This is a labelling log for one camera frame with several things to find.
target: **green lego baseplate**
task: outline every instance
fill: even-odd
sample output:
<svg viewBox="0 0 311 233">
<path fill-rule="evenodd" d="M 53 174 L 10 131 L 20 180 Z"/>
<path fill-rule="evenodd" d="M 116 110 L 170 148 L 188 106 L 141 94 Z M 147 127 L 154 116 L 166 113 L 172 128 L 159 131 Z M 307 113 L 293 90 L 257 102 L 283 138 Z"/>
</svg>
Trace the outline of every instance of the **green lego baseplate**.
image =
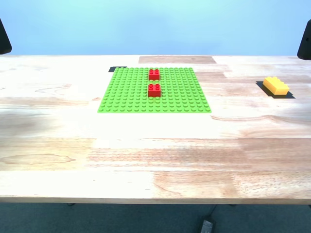
<svg viewBox="0 0 311 233">
<path fill-rule="evenodd" d="M 148 80 L 150 69 L 160 80 Z M 148 97 L 148 84 L 161 85 L 161 97 Z M 98 113 L 211 113 L 192 68 L 116 68 Z"/>
</svg>

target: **red lego brick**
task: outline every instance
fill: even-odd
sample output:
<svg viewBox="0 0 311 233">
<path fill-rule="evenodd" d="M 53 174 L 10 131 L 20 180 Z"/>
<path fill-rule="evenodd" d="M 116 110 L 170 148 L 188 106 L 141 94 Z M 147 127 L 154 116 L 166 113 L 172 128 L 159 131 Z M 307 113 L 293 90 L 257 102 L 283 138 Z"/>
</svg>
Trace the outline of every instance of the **red lego brick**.
<svg viewBox="0 0 311 233">
<path fill-rule="evenodd" d="M 150 69 L 148 73 L 149 80 L 160 80 L 160 70 Z"/>
<path fill-rule="evenodd" d="M 148 85 L 148 97 L 161 97 L 161 85 L 149 84 Z"/>
</svg>

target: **light wood panel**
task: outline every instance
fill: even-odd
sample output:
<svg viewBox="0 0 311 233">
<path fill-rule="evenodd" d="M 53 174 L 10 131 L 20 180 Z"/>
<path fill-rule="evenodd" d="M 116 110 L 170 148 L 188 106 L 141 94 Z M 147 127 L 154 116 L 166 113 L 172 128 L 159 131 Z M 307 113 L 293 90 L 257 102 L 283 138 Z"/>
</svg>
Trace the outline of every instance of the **light wood panel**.
<svg viewBox="0 0 311 233">
<path fill-rule="evenodd" d="M 192 67 L 212 113 L 98 114 L 111 66 Z M 311 204 L 309 61 L 2 56 L 0 80 L 0 201 Z"/>
</svg>

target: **dark floor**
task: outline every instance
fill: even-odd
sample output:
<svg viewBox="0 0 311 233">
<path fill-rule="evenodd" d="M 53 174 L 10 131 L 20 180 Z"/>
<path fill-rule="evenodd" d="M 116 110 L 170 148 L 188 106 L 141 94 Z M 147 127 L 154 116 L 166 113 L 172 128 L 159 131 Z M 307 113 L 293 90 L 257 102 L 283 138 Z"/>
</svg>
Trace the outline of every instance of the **dark floor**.
<svg viewBox="0 0 311 233">
<path fill-rule="evenodd" d="M 0 203 L 0 233 L 199 233 L 213 205 Z M 218 205 L 215 233 L 311 233 L 307 205 Z"/>
</svg>

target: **blue wall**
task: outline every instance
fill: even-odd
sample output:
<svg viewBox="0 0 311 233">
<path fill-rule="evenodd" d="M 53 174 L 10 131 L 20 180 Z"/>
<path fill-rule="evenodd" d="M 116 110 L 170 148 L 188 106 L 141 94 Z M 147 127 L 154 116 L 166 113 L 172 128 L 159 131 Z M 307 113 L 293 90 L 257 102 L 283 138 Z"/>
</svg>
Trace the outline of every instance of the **blue wall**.
<svg viewBox="0 0 311 233">
<path fill-rule="evenodd" d="M 296 55 L 311 19 L 311 0 L 0 1 L 27 55 Z"/>
</svg>

